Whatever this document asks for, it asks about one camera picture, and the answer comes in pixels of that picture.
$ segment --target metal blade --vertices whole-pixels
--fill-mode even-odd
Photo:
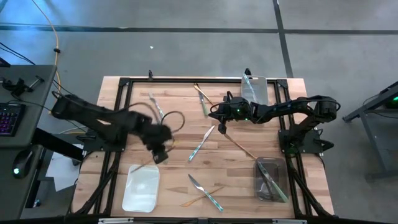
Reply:
[[[213,131],[215,125],[213,125],[205,134],[205,136],[203,137],[203,142],[206,141],[206,139],[209,137],[210,133]]]
[[[205,189],[190,174],[188,174],[188,176],[197,189],[202,190],[203,192],[205,191]]]

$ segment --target rgb keyboard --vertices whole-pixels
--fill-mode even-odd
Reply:
[[[24,115],[25,105],[0,103],[0,137],[14,136]]]

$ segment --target paper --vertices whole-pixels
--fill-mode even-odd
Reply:
[[[74,146],[83,149],[83,145],[74,144]],[[60,191],[73,186],[79,176],[80,165],[74,166],[72,160],[59,153],[53,153],[46,177],[53,177],[55,191]]]

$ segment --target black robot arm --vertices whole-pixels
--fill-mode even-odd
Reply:
[[[164,142],[172,139],[168,126],[152,124],[152,118],[128,108],[119,111],[109,110],[82,100],[76,95],[61,95],[53,92],[57,102],[52,115],[58,119],[77,121],[95,131],[109,144],[122,139],[125,132],[138,136],[146,148],[152,152],[156,164],[168,158]]]
[[[308,106],[309,102],[317,102],[315,109]],[[221,134],[226,133],[227,121],[251,121],[254,124],[263,124],[270,121],[272,118],[294,114],[303,113],[307,118],[302,122],[300,128],[294,130],[297,134],[302,134],[319,123],[330,122],[336,119],[336,112],[338,103],[333,98],[328,96],[313,96],[313,97],[299,97],[296,100],[290,100],[285,103],[268,106],[260,105],[258,103],[249,103],[246,99],[236,96],[233,97],[230,91],[224,96],[224,102],[214,105],[210,109],[209,116],[220,121],[218,131]]]

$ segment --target clear plastic tray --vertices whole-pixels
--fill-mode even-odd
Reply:
[[[155,209],[159,190],[159,168],[144,166],[132,172],[140,165],[132,165],[127,176],[122,208],[127,212],[151,212]]]
[[[248,102],[255,102],[261,105],[268,105],[267,79],[265,77],[248,76],[249,83],[253,87],[257,101],[254,101],[253,93],[246,80],[242,77],[241,96]]]
[[[254,163],[254,193],[256,197],[262,201],[284,202],[272,184],[269,182],[265,183],[262,179],[261,171],[257,165],[258,162],[266,169],[284,195],[289,197],[285,161],[279,158],[258,157]]]

